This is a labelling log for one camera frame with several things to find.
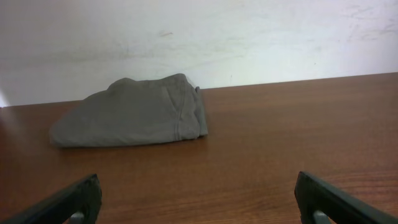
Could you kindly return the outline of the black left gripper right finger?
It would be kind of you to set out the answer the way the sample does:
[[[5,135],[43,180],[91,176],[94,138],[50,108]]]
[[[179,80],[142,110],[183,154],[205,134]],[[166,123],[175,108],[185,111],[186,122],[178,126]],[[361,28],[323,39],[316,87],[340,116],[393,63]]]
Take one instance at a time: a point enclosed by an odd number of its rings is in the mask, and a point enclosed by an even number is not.
[[[303,224],[397,224],[397,218],[350,196],[308,172],[299,172],[294,195]]]

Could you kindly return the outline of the folded grey shorts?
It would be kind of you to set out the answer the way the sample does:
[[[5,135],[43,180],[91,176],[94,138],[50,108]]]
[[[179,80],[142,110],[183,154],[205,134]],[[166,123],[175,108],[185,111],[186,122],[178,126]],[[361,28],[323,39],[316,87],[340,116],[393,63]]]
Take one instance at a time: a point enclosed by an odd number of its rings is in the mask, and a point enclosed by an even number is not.
[[[207,134],[200,88],[182,73],[159,80],[117,80],[82,100],[49,131],[57,147],[160,144]]]

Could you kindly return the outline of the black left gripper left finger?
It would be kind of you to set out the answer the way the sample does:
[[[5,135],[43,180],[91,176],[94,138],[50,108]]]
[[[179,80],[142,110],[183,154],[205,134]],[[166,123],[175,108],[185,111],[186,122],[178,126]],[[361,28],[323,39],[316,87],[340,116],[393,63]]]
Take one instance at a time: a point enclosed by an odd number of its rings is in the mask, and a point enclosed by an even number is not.
[[[97,221],[102,191],[96,174],[91,174],[39,203],[4,220],[6,224],[91,223]]]

